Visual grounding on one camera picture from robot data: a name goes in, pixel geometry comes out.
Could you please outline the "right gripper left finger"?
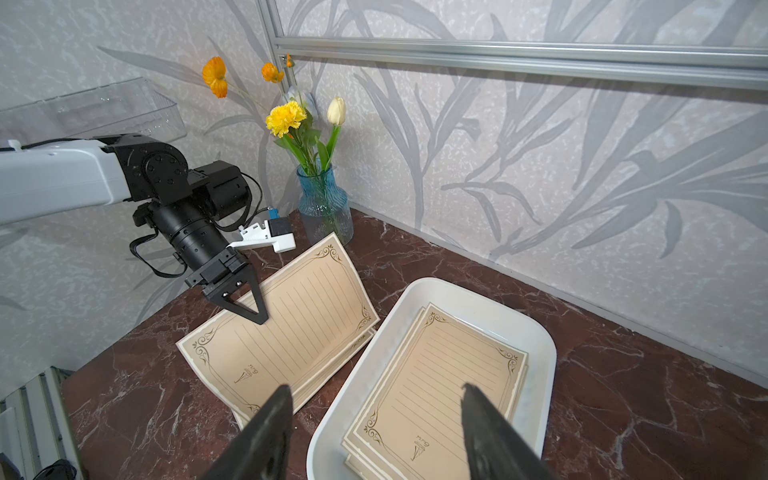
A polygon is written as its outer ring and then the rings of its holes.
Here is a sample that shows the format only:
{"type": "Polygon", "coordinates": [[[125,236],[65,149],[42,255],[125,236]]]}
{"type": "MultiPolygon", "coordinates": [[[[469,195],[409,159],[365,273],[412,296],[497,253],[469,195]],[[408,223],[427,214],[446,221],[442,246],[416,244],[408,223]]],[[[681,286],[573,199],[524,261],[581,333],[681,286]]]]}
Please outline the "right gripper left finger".
{"type": "Polygon", "coordinates": [[[201,479],[285,479],[292,418],[291,391],[281,385],[201,479]]]}

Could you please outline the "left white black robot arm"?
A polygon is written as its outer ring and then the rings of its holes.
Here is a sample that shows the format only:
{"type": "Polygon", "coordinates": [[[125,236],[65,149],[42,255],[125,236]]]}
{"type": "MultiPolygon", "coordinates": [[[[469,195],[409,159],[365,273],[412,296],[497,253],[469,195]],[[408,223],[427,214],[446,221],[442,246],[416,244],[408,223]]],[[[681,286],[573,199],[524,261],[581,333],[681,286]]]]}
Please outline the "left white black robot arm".
{"type": "Polygon", "coordinates": [[[4,224],[83,207],[135,202],[136,226],[163,236],[182,265],[186,284],[207,300],[253,323],[268,318],[258,275],[225,238],[249,218],[253,200],[240,169],[217,160],[191,169],[173,145],[136,133],[63,138],[1,151],[4,224]]]}

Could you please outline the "beige stationery sheet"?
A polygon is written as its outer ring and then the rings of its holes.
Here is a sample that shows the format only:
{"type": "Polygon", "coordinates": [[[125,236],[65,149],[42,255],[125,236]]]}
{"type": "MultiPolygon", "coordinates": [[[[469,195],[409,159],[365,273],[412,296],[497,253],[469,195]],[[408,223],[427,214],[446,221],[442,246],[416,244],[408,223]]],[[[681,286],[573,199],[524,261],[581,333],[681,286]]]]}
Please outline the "beige stationery sheet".
{"type": "Polygon", "coordinates": [[[379,321],[336,234],[307,249],[263,281],[260,289],[269,313],[265,324],[257,325],[222,310],[177,342],[180,353],[207,388],[209,383],[219,386],[225,374],[230,380],[237,379],[235,372],[248,360],[245,345],[264,341],[270,333],[274,335],[272,342],[285,349],[290,337],[303,340],[305,348],[318,348],[379,321]]]}
{"type": "Polygon", "coordinates": [[[272,342],[270,333],[266,340],[256,340],[245,345],[248,360],[230,380],[224,375],[219,386],[208,388],[225,402],[244,426],[263,406],[274,390],[283,384],[290,387],[295,410],[299,410],[315,393],[361,350],[376,333],[376,326],[344,333],[341,337],[318,348],[305,348],[303,340],[290,337],[287,349],[272,342]]]}

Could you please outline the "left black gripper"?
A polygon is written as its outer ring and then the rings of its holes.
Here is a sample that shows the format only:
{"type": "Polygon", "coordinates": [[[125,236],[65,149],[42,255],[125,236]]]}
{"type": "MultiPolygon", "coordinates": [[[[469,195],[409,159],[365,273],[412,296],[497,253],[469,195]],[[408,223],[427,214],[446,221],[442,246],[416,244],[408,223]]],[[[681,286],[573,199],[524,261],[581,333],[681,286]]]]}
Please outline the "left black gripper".
{"type": "Polygon", "coordinates": [[[257,325],[269,320],[254,268],[223,236],[243,225],[252,204],[238,167],[215,161],[190,170],[179,160],[147,160],[128,168],[128,185],[131,199],[144,202],[134,224],[153,229],[129,244],[134,257],[142,258],[140,245],[163,236],[191,272],[189,286],[202,286],[207,300],[257,325]]]}

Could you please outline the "white plastic storage box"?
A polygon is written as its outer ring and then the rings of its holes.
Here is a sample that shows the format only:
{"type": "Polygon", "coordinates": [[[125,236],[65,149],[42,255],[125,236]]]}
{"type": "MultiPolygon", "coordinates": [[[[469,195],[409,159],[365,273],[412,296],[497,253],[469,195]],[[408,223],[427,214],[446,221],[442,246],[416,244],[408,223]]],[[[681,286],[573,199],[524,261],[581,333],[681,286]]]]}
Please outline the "white plastic storage box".
{"type": "Polygon", "coordinates": [[[541,455],[557,352],[532,318],[453,283],[412,282],[310,442],[312,479],[466,479],[476,386],[541,455]]]}

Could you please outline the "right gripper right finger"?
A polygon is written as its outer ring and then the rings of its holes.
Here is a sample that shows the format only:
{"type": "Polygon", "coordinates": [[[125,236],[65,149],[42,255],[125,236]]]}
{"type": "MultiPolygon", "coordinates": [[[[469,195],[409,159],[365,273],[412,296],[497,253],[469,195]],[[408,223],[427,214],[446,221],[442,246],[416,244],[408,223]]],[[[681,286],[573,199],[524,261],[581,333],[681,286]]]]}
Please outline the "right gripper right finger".
{"type": "Polygon", "coordinates": [[[461,422],[472,480],[557,479],[477,386],[463,388],[461,422]]]}

